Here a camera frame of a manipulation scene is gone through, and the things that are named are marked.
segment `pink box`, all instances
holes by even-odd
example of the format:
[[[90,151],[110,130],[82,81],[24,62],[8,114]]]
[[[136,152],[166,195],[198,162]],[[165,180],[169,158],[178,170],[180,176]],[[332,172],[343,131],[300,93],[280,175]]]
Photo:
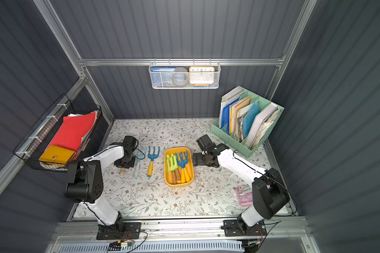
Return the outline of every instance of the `pink box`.
[[[243,188],[244,187],[248,187],[248,185],[241,185],[241,186],[238,186],[235,190],[235,192],[237,193],[237,197],[238,197],[238,202],[239,202],[239,205],[240,206],[250,206],[252,205],[253,201],[252,201],[252,192],[249,192],[245,195],[240,195],[243,193]]]

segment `gray corrugated wall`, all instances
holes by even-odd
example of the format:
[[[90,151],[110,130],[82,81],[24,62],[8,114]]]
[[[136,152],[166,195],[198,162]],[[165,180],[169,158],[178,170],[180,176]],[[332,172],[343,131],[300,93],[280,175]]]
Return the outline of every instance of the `gray corrugated wall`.
[[[53,1],[82,58],[279,58],[304,0]],[[265,95],[275,67],[222,67],[220,87],[155,90],[147,67],[88,67],[115,118],[217,117],[237,85]]]
[[[0,170],[78,76],[33,1],[0,1]],[[23,166],[0,195],[0,252],[44,252],[71,203],[66,174]]]
[[[0,169],[78,76],[32,1],[0,1]]]
[[[57,0],[82,58],[281,57],[303,0]]]
[[[319,1],[269,137],[321,252],[380,252],[380,0]]]
[[[241,85],[265,94],[275,66],[225,66],[218,89],[153,89],[148,67],[88,67],[116,119],[217,117],[218,98]]]

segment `red wire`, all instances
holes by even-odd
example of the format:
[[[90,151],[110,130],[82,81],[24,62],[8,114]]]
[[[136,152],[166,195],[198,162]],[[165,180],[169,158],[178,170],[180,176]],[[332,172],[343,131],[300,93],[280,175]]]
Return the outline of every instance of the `red wire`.
[[[255,227],[257,230],[259,230],[259,233],[261,234],[261,241],[260,242],[262,242],[262,240],[263,240],[263,235],[262,235],[262,232],[261,232],[261,230],[258,228],[258,227]]]
[[[131,238],[131,232],[130,232],[130,236],[128,236],[128,238],[124,242],[128,241],[130,238]]]

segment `cable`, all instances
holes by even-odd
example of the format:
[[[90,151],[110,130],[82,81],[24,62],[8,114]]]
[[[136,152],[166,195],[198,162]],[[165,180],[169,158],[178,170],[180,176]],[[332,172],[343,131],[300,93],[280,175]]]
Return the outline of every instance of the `cable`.
[[[134,249],[132,249],[132,250],[130,250],[130,251],[128,251],[128,252],[124,252],[124,253],[130,253],[130,252],[132,252],[133,250],[136,250],[137,248],[139,248],[139,247],[144,243],[144,241],[146,241],[146,239],[148,238],[148,233],[145,232],[145,231],[140,231],[139,233],[145,233],[145,234],[146,234],[145,239],[141,242],[140,245],[138,245],[138,246],[135,247]],[[110,243],[110,244],[109,244],[109,247],[107,248],[107,252],[110,250],[110,248],[112,248],[112,249],[117,249],[116,246],[117,246],[118,244],[119,244],[118,241]]]
[[[272,181],[275,181],[277,184],[281,185],[281,186],[282,186],[282,187],[283,187],[283,188],[289,193],[289,195],[290,195],[290,199],[291,199],[292,201],[294,200],[295,211],[294,211],[292,214],[289,214],[289,215],[274,215],[274,216],[276,216],[276,217],[282,217],[282,216],[283,216],[283,217],[284,217],[284,216],[293,216],[293,215],[295,215],[295,214],[297,213],[297,202],[295,201],[295,199],[293,198],[293,196],[291,195],[291,193],[289,192],[289,190],[288,190],[284,185],[280,184],[278,181],[276,181],[276,180],[274,180],[274,179],[272,179],[272,178],[266,176],[265,174],[261,173],[260,171],[257,171],[256,169],[253,169],[251,166],[247,165],[247,164],[246,164],[244,161],[242,161],[241,159],[236,158],[236,157],[235,157],[235,153],[236,153],[236,151],[238,151],[238,150],[235,150],[235,151],[232,153],[232,155],[233,155],[233,157],[234,157],[235,159],[237,159],[238,161],[240,161],[240,162],[243,163],[244,165],[248,166],[249,168],[251,168],[251,169],[254,170],[255,172],[261,174],[262,176],[265,176],[265,177],[267,177],[268,179],[270,179],[270,180],[272,180]]]
[[[258,227],[255,227],[257,230],[259,230],[259,233],[261,234],[261,241],[260,242],[262,242],[262,240],[263,240],[263,235],[262,235],[262,231],[258,228]]]
[[[273,225],[276,226],[276,225],[279,224],[280,222],[282,222],[282,221],[279,221],[279,222],[273,223]],[[263,241],[262,241],[261,243],[259,243],[258,250],[261,249],[262,244],[264,243],[264,241],[265,241],[267,235],[268,235],[268,234],[270,233],[270,231],[274,228],[274,226],[273,226],[273,227],[267,232],[267,234],[265,235],[265,238],[263,239]]]
[[[141,151],[141,150],[139,150],[139,149],[137,149],[137,148],[135,148],[136,150],[138,150],[139,152],[141,152],[142,154],[143,154],[143,158],[138,158],[138,157],[136,157],[135,155],[135,158],[136,159],[138,159],[138,160],[143,160],[143,159],[145,159],[145,154]]]
[[[135,247],[134,249],[132,249],[132,250],[130,250],[130,251],[128,251],[128,252],[125,252],[125,253],[130,253],[130,252],[132,252],[133,250],[136,250],[137,248],[139,248],[139,247],[143,244],[144,241],[146,241],[146,238],[148,238],[148,233],[145,232],[145,231],[140,231],[140,233],[145,233],[145,234],[146,234],[145,239],[141,242],[140,245],[138,245],[138,246]]]

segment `wire basket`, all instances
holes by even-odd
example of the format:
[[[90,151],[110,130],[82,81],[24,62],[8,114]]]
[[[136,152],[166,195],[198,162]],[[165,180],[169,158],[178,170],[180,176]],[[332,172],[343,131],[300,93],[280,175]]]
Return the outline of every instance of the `wire basket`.
[[[90,141],[93,131],[96,129],[99,119],[102,117],[101,107],[96,104],[88,104],[80,101],[67,100],[64,104],[61,105],[60,109],[54,113],[54,115],[47,116],[50,118],[47,124],[42,127],[42,129],[35,136],[30,136],[27,139],[32,140],[32,142],[25,146],[25,142],[22,140],[17,147],[14,149],[13,153],[22,159],[25,164],[30,168],[35,170],[45,170],[45,171],[57,171],[57,172],[67,172],[68,163],[75,159],[80,159],[82,151],[85,150],[88,142]],[[56,162],[45,162],[40,161],[39,158],[47,149],[52,138],[55,136],[61,125],[63,124],[63,117],[68,116],[69,114],[88,114],[97,110],[96,121],[82,141],[79,148],[74,152],[71,158],[65,163],[56,163]]]
[[[166,65],[165,62],[151,62],[149,74],[154,89],[217,89],[220,81],[219,62],[189,61],[182,65]]]

